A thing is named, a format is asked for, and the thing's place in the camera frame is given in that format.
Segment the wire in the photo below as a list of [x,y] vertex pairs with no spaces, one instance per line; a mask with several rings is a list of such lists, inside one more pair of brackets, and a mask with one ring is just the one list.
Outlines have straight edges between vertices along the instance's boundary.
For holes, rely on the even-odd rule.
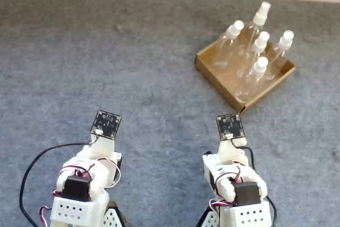
[[119,169],[118,165],[114,162],[114,161],[111,161],[110,159],[106,158],[106,157],[101,157],[101,158],[98,158],[97,161],[102,161],[102,160],[107,160],[109,162],[112,163],[112,165],[114,165],[114,167],[117,169],[118,173],[119,173],[119,177],[117,178],[117,180],[113,180],[113,183],[110,185],[110,186],[107,186],[105,188],[112,188],[112,187],[115,187],[118,182],[121,180],[121,177],[122,177],[122,172],[121,170]]
[[234,178],[234,181],[233,182],[236,182],[238,180],[238,178],[240,177],[240,173],[241,173],[241,169],[237,166],[237,168],[239,169],[239,172],[236,173],[236,172],[224,172],[222,173],[220,176],[218,176],[218,178],[216,178],[216,181],[215,181],[215,190],[216,190],[216,194],[219,195],[219,192],[218,192],[218,187],[217,187],[217,181],[223,177],[224,175],[228,175],[228,174],[235,174],[236,177]]
[[90,176],[90,178],[92,179],[92,177],[91,177],[89,171],[90,171],[90,169],[91,169],[94,165],[95,165],[95,164],[92,163],[91,166],[90,166],[87,170],[85,170],[80,176],[84,176],[85,174],[88,174],[88,175]]
[[[236,147],[238,149],[246,149],[250,152],[251,166],[252,166],[253,170],[256,172],[253,150],[248,146],[235,146],[234,141],[233,140],[231,140],[231,141],[232,141],[232,144],[233,144],[234,147]],[[277,209],[276,209],[274,202],[271,200],[271,198],[268,195],[266,196],[266,199],[269,201],[269,203],[271,204],[271,207],[273,208],[274,216],[273,216],[273,222],[271,224],[271,227],[275,227],[276,226],[276,219],[277,219]]]
[[58,190],[53,190],[52,194],[53,194],[53,196],[61,196],[63,193],[61,191],[58,191]]
[[233,140],[231,140],[231,142],[232,142],[232,145],[235,147],[235,148],[237,148],[237,149],[246,149],[246,150],[248,150],[249,152],[250,152],[250,158],[251,158],[251,167],[253,168],[253,170],[255,170],[255,172],[256,172],[256,169],[255,169],[255,162],[254,162],[254,153],[253,153],[253,150],[250,148],[250,147],[248,147],[248,146],[235,146],[235,144],[234,144],[234,141]]
[[227,202],[225,199],[223,200],[215,200],[215,199],[210,199],[209,200],[209,208],[214,211],[217,215],[217,211],[213,207],[226,207],[226,206],[231,206],[233,203]]
[[95,142],[97,142],[97,141],[98,141],[98,139],[99,139],[99,135],[98,135],[98,134],[96,134],[96,140],[95,140],[95,141],[93,141],[93,142],[91,141],[89,144],[90,144],[90,145],[93,145]]
[[26,212],[25,207],[23,206],[23,192],[24,192],[24,189],[25,189],[25,183],[26,183],[27,176],[30,173],[32,167],[40,159],[40,157],[42,157],[43,154],[45,154],[46,152],[48,152],[48,151],[50,151],[52,149],[59,148],[59,147],[64,147],[64,146],[84,146],[84,145],[88,145],[88,143],[60,144],[60,145],[49,147],[49,148],[43,150],[40,154],[38,154],[38,156],[35,157],[34,160],[31,162],[31,164],[28,166],[25,174],[23,175],[22,182],[21,182],[20,193],[19,193],[19,207],[20,207],[20,210],[21,210],[22,214],[26,217],[26,219],[31,223],[32,226],[38,227],[38,225],[30,217],[30,215]]
[[46,219],[44,218],[44,209],[46,209],[46,210],[51,210],[52,208],[47,207],[47,206],[43,206],[43,207],[41,207],[40,210],[39,210],[40,219],[41,219],[42,223],[44,224],[44,227],[48,227],[48,224],[47,224],[47,222],[46,222]]
[[273,223],[271,224],[271,227],[275,227],[276,226],[276,219],[277,219],[277,209],[276,209],[274,202],[271,200],[271,198],[268,195],[267,195],[266,199],[269,201],[269,203],[271,204],[271,207],[273,208],[273,211],[274,211]]

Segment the perforated white plate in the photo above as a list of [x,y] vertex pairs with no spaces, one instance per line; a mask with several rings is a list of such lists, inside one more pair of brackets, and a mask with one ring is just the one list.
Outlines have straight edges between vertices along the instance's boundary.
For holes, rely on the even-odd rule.
[[101,227],[123,227],[115,209],[109,208],[107,210]]
[[201,227],[218,227],[218,215],[215,212],[210,211],[203,221]]

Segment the black cable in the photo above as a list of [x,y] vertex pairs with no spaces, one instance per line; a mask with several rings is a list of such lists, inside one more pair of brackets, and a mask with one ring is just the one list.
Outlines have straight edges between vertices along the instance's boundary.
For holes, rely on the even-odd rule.
[[[253,170],[255,170],[255,172],[256,172],[253,150],[250,147],[248,147],[248,146],[235,146],[234,141],[232,141],[232,145],[235,148],[246,149],[246,150],[248,150],[250,152],[251,166],[252,166]],[[276,209],[276,206],[275,206],[274,202],[270,199],[270,197],[268,195],[266,196],[266,199],[269,201],[269,203],[271,204],[271,207],[273,208],[273,211],[274,211],[273,222],[271,224],[271,227],[275,227],[276,219],[277,219],[277,209]]]
[[237,146],[236,148],[238,148],[238,149],[246,149],[246,150],[248,150],[248,151],[250,152],[251,167],[252,167],[253,170],[255,170],[255,172],[256,172],[253,150],[252,150],[250,147],[248,147],[248,146]]
[[34,227],[38,227],[38,225],[34,222],[34,220],[30,217],[30,215],[26,212],[24,206],[23,206],[23,202],[22,202],[22,198],[23,198],[23,192],[24,192],[24,188],[25,188],[25,183],[26,183],[26,179],[27,176],[29,174],[29,172],[31,171],[32,167],[34,166],[34,164],[39,160],[40,157],[42,157],[42,155],[52,149],[55,148],[59,148],[59,147],[64,147],[64,146],[84,146],[84,145],[88,145],[88,143],[70,143],[70,144],[60,144],[60,145],[56,145],[56,146],[52,146],[49,147],[45,150],[43,150],[40,154],[38,154],[37,157],[34,158],[34,160],[31,162],[31,164],[28,166],[25,174],[23,175],[22,178],[22,182],[21,182],[21,187],[20,187],[20,193],[19,193],[19,207],[20,210],[22,212],[22,214],[26,217],[26,219],[32,224],[32,226]]
[[269,203],[271,204],[271,207],[273,208],[273,211],[274,211],[273,223],[271,224],[271,227],[275,227],[276,219],[277,219],[277,209],[276,209],[274,202],[270,199],[270,197],[268,195],[267,195],[266,199],[269,201]]

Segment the white plastic bracket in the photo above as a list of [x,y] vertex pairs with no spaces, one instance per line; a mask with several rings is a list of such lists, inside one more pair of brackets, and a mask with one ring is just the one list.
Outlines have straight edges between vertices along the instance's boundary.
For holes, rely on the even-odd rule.
[[260,204],[220,208],[220,225],[228,227],[270,227],[269,203],[262,200]]

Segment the circuit board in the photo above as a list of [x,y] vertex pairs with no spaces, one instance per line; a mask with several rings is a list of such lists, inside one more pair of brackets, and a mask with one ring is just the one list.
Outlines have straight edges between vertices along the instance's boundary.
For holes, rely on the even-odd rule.
[[220,115],[216,117],[216,122],[221,141],[244,137],[239,114]]
[[96,118],[91,127],[91,134],[96,134],[96,130],[103,131],[100,136],[114,140],[122,117],[117,114],[112,114],[103,110],[97,112]]

